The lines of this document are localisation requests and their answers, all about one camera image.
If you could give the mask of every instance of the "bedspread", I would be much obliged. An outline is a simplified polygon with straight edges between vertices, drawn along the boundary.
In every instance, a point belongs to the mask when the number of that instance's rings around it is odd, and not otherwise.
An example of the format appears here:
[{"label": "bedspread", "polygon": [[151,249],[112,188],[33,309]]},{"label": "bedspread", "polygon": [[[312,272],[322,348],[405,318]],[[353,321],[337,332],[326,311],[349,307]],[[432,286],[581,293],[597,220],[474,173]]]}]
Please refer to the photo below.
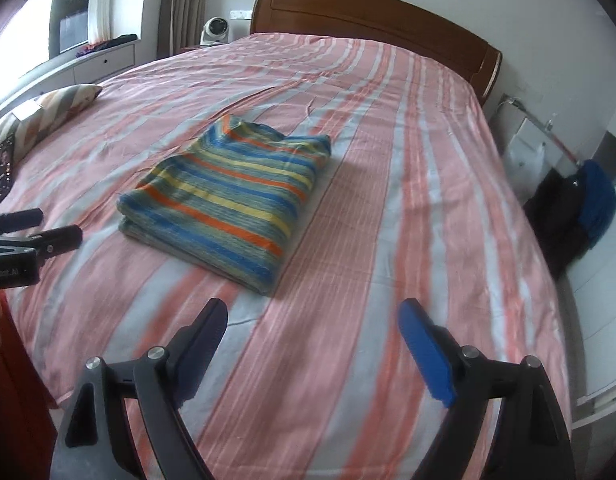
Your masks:
[{"label": "bedspread", "polygon": [[[84,231],[38,285],[8,293],[57,400],[88,357],[165,344],[214,296],[229,326],[181,414],[219,480],[409,478],[444,415],[397,328],[397,305],[416,297],[460,344],[512,362],[539,356],[569,420],[555,290],[454,72],[374,41],[256,34],[103,86],[33,150],[0,207],[38,206],[45,228]],[[332,139],[271,299],[117,230],[119,194],[226,113]],[[478,478],[495,415],[466,478]]]}]

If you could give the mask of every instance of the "folded blanket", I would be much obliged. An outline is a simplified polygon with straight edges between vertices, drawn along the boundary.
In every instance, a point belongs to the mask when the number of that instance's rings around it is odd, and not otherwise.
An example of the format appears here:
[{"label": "folded blanket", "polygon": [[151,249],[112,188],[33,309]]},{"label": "folded blanket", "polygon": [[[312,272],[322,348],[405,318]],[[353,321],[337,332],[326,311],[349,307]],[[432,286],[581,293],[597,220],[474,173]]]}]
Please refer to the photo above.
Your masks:
[{"label": "folded blanket", "polygon": [[121,195],[119,228],[267,294],[329,156],[328,136],[284,137],[226,115]]}]

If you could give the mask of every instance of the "striped pillow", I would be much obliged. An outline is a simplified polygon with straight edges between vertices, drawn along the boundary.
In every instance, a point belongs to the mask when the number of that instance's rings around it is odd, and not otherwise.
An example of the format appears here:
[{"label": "striped pillow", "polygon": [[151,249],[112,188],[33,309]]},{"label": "striped pillow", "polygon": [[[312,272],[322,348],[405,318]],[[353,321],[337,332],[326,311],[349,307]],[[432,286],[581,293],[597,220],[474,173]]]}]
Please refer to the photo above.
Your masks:
[{"label": "striped pillow", "polygon": [[267,294],[329,156],[328,136],[285,137],[226,115],[121,195],[119,228]]},{"label": "striped pillow", "polygon": [[0,119],[0,143],[15,136],[15,165],[59,126],[92,104],[102,88],[98,85],[73,85],[43,94],[36,99],[42,111],[23,121],[5,114]]}]

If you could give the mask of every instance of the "wall socket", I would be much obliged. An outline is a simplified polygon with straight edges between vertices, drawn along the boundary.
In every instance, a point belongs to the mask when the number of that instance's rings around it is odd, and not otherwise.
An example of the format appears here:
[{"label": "wall socket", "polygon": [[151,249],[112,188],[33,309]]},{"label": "wall socket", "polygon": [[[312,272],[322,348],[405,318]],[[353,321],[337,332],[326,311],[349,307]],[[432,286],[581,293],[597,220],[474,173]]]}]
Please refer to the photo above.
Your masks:
[{"label": "wall socket", "polygon": [[252,10],[231,10],[230,19],[231,20],[251,20]]}]

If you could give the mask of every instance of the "white fan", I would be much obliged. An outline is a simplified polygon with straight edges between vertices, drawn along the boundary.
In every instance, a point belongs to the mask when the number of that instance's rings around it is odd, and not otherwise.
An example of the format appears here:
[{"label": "white fan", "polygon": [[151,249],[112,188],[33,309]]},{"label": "white fan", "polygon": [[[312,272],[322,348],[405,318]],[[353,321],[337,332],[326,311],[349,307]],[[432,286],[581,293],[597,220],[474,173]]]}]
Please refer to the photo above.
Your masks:
[{"label": "white fan", "polygon": [[227,43],[228,41],[228,22],[226,19],[217,16],[210,18],[203,26],[201,32],[201,44],[213,45],[217,43]]}]

